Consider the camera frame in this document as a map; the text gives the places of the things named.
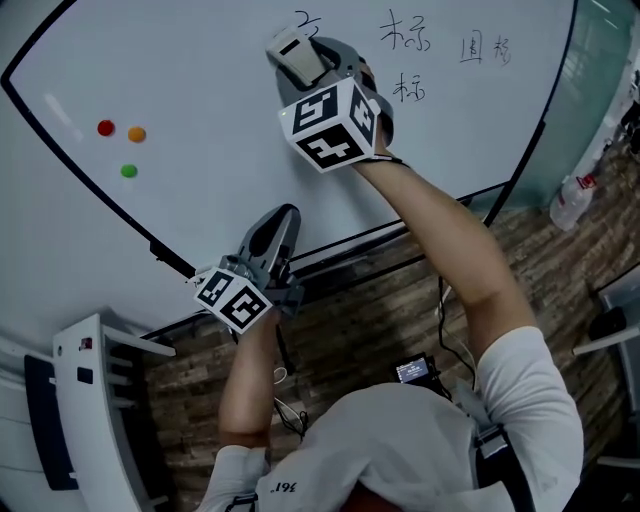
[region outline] whiteboard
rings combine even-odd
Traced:
[[[67,3],[11,86],[91,181],[195,267],[237,251],[282,203],[302,214],[297,254],[397,218],[352,169],[321,175],[286,145],[265,55],[283,26],[354,46],[394,108],[391,150],[462,197],[514,173],[573,10],[571,0]],[[111,137],[97,133],[102,119]],[[136,125],[141,144],[127,139]],[[124,164],[137,177],[123,178]]]

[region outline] green magnet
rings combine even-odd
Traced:
[[[125,178],[133,178],[136,174],[138,174],[138,169],[135,165],[123,165],[122,169],[120,169],[120,174],[122,174]]]

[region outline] white t-shirt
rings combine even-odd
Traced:
[[[536,510],[561,511],[579,482],[582,425],[540,330],[498,339],[478,363],[478,382]],[[358,481],[405,511],[511,511],[502,482],[477,488],[475,433],[473,418],[428,389],[373,386],[336,402],[271,472],[265,449],[222,448],[198,512],[222,512],[253,492],[260,512],[337,511]]]

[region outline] glass wall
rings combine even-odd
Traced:
[[[571,43],[545,121],[547,126],[505,208],[546,207],[600,126],[631,46],[631,0],[578,0]],[[487,211],[498,191],[474,198]]]

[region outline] orange magnet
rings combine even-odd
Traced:
[[[129,140],[131,142],[140,143],[147,138],[147,132],[140,126],[129,128]]]

